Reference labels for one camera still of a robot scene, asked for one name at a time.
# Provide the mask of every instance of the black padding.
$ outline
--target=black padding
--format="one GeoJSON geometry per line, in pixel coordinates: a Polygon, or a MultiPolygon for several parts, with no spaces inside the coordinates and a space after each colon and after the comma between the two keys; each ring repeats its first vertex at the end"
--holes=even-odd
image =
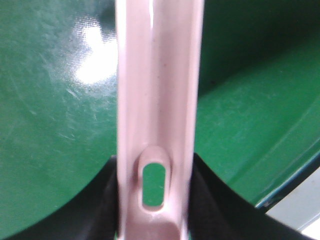
{"type": "Polygon", "coordinates": [[[189,197],[193,240],[311,240],[254,208],[194,155],[189,197]]]}

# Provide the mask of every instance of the green bucket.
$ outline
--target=green bucket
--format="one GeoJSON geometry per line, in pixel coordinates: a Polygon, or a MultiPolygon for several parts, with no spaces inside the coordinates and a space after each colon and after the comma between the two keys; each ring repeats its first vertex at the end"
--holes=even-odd
{"type": "MultiPolygon", "coordinates": [[[[116,154],[114,14],[112,0],[2,1],[0,239],[59,209],[116,154]]],[[[205,3],[195,151],[253,205],[320,152],[319,16],[312,0],[205,3]]]]}

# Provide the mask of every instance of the oval slot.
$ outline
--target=oval slot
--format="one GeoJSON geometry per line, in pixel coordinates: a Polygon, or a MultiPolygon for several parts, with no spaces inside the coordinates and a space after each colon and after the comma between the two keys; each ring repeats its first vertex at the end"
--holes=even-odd
{"type": "Polygon", "coordinates": [[[142,201],[150,207],[159,207],[164,201],[166,169],[159,163],[143,168],[142,201]]]}

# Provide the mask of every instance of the pink plastic bar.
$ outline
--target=pink plastic bar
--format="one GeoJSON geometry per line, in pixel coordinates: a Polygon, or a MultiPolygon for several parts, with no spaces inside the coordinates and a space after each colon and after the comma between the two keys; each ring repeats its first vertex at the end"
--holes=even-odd
{"type": "Polygon", "coordinates": [[[120,240],[187,240],[203,0],[117,0],[120,240]],[[143,169],[165,168],[143,204],[143,169]]]}

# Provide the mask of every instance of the glossy green surface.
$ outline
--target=glossy green surface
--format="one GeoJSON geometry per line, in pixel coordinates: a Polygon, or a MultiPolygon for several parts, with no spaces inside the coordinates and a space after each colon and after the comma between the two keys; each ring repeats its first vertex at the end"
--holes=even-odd
{"type": "MultiPolygon", "coordinates": [[[[0,3],[2,239],[116,153],[117,51],[113,1],[0,3]]],[[[253,204],[319,153],[319,16],[313,0],[206,1],[195,150],[253,204]]]]}
{"type": "Polygon", "coordinates": [[[157,207],[163,203],[165,176],[166,169],[159,163],[150,163],[144,167],[142,201],[145,205],[157,207]]]}

